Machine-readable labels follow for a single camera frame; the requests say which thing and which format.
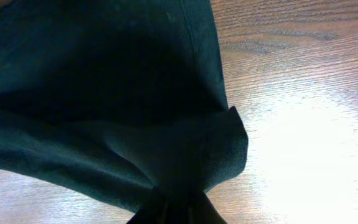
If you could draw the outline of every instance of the wooden surface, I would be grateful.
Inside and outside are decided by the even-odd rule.
[[[358,223],[358,1],[214,0],[246,171],[208,194],[228,223]],[[0,223],[125,223],[131,213],[0,171]]]

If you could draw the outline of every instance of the dark green cloth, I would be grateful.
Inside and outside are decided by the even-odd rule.
[[[130,211],[243,171],[208,0],[0,9],[0,169]]]

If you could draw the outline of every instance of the brown wood surface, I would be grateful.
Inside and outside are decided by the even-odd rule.
[[[246,170],[208,196],[228,223],[358,223],[358,0],[212,0]],[[131,213],[0,170],[0,223]]]

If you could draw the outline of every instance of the cloth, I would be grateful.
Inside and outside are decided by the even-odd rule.
[[[235,177],[247,146],[208,0],[0,9],[0,169],[136,212]]]

